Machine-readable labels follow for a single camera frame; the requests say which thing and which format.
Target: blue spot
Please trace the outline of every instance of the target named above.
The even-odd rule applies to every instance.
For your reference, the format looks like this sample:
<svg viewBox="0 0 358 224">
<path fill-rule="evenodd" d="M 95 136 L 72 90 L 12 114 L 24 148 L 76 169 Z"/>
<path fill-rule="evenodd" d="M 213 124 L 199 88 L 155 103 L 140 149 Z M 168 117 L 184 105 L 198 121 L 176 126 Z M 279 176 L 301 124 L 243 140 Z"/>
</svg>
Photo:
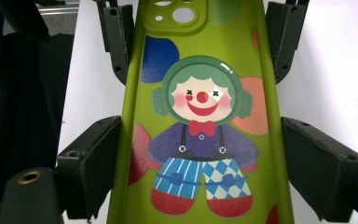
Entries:
<svg viewBox="0 0 358 224">
<path fill-rule="evenodd" d="M 177 61 L 179 61 L 179 51 L 171 40 L 147 36 L 141 81 L 143 83 L 162 81 L 167 71 Z"/>
</svg>

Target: white surface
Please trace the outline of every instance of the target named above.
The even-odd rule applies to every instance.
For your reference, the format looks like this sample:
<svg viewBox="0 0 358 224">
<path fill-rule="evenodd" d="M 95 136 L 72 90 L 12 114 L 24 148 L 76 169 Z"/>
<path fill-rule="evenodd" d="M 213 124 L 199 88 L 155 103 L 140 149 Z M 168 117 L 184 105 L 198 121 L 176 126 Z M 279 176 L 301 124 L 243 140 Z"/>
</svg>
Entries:
<svg viewBox="0 0 358 224">
<path fill-rule="evenodd" d="M 136 9 L 137 1 L 119 3 Z M 81 0 L 60 150 L 93 122 L 121 113 L 124 87 L 112 71 L 96 4 Z M 292 70 L 278 94 L 282 116 L 306 121 L 358 151 L 358 0 L 310 0 Z M 292 197 L 296 223 L 321 223 L 294 189 Z M 107 206 L 93 223 L 106 222 Z M 358 223 L 358 215 L 350 223 Z"/>
</svg>

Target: cartoon clown illustration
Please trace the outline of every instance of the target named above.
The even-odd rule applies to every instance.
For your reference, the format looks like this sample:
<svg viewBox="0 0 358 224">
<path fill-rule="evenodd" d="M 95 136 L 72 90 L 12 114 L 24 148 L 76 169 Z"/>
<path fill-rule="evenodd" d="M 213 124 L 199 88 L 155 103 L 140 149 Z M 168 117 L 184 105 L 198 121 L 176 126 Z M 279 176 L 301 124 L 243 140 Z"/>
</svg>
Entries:
<svg viewBox="0 0 358 224">
<path fill-rule="evenodd" d="M 168 70 L 152 100 L 155 113 L 177 121 L 148 144 L 149 160 L 161 167 L 151 189 L 152 204 L 165 214 L 181 215 L 204 185 L 215 214 L 245 214 L 253 203 L 247 179 L 258 149 L 230 123 L 252 110 L 252 96 L 237 74 L 215 58 L 185 58 Z"/>
</svg>

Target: clown's mouth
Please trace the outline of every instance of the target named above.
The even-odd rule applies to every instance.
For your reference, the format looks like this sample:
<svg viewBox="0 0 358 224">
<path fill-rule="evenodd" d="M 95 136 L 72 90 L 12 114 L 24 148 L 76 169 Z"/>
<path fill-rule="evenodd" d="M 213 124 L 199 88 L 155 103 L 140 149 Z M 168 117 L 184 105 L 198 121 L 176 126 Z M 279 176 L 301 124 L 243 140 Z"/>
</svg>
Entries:
<svg viewBox="0 0 358 224">
<path fill-rule="evenodd" d="M 208 108 L 198 108 L 196 106 L 191 105 L 189 102 L 187 102 L 188 108 L 195 113 L 198 116 L 208 116 L 211 115 L 217 108 L 217 104 L 208 107 Z"/>
</svg>

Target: green phone case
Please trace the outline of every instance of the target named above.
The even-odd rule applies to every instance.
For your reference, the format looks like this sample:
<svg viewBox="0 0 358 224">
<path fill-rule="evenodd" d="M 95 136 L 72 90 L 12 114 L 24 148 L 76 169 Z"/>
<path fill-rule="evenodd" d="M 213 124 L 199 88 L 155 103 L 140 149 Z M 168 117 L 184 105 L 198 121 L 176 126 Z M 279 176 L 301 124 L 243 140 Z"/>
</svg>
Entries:
<svg viewBox="0 0 358 224">
<path fill-rule="evenodd" d="M 141 0 L 108 223 L 294 223 L 261 0 Z"/>
</svg>

